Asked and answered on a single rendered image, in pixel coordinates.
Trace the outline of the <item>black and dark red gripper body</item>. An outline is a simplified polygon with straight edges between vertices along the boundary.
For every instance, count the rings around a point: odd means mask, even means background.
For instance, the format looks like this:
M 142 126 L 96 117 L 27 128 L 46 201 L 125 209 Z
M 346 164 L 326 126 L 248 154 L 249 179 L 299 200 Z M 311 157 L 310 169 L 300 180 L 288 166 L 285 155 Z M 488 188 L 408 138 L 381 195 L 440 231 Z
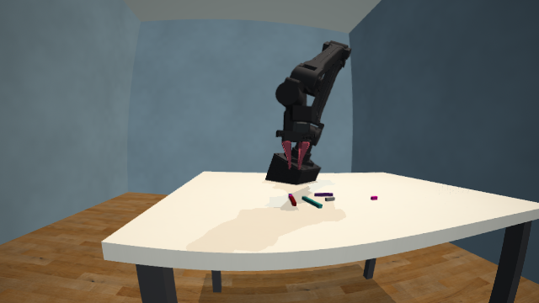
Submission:
M 308 138 L 312 139 L 312 138 L 315 138 L 317 136 L 317 132 L 306 132 L 306 133 L 300 133 L 300 132 L 295 132 L 295 131 L 292 131 L 292 130 L 277 130 L 276 131 L 276 137 L 282 137 L 282 141 L 291 141 L 291 142 L 302 142 L 302 141 L 306 141 L 306 142 L 310 142 L 310 140 L 308 140 Z M 305 139 L 305 140 L 302 140 L 302 139 Z

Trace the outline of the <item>turquoise rod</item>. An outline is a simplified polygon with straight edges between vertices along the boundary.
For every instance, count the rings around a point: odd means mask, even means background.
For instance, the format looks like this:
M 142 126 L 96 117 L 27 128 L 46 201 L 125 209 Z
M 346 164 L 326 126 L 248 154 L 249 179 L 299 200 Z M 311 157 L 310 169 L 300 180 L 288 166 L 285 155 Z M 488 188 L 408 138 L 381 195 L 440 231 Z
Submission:
M 313 200 L 313 199 L 310 199 L 306 196 L 302 196 L 302 200 L 306 201 L 307 203 L 309 203 L 310 205 L 313 205 L 319 209 L 322 209 L 323 205 L 318 203 L 317 201 Z

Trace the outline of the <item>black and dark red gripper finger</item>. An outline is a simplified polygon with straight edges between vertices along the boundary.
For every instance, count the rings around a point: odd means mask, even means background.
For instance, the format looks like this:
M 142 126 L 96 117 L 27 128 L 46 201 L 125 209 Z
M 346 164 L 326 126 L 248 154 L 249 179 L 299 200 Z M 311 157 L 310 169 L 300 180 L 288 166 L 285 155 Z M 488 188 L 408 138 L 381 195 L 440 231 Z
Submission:
M 286 155 L 286 158 L 287 158 L 287 163 L 288 163 L 288 168 L 291 169 L 291 141 L 282 141 L 281 142 L 282 146 L 283 146 L 283 149 L 285 151 L 285 154 Z M 284 145 L 285 144 L 285 147 Z M 286 150 L 285 150 L 286 149 Z
M 302 141 L 300 143 L 298 143 L 298 161 L 297 161 L 297 169 L 300 170 L 300 167 L 301 167 L 301 164 L 302 164 L 302 159 L 304 158 L 305 156 L 305 153 L 307 151 L 307 148 L 309 147 L 310 145 L 310 142 L 306 142 L 306 141 Z M 301 153 L 301 149 L 302 149 L 302 153 Z

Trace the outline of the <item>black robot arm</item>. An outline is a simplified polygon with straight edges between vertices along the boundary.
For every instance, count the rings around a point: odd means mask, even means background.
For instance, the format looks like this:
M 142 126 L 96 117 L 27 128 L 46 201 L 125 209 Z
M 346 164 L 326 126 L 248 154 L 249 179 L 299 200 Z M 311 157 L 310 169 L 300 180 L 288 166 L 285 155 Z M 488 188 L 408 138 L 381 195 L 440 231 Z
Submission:
M 302 160 L 302 165 L 311 167 L 314 165 L 314 162 L 310 159 L 312 155 L 311 149 L 312 146 L 317 145 L 321 136 L 319 133 L 322 134 L 324 127 L 324 124 L 320 123 L 323 109 L 335 78 L 340 69 L 344 67 L 345 61 L 350 57 L 351 48 L 348 45 L 330 40 L 330 42 L 323 43 L 322 51 L 310 61 L 305 61 L 296 66 L 290 77 L 287 77 L 275 91 L 278 102 L 286 107 L 283 130 L 285 127 L 285 130 L 300 133 L 317 132 L 317 137 L 308 138 L 310 145 Z M 307 106 L 307 94 L 315 97 L 312 106 Z M 313 125 L 310 125 L 310 123 Z

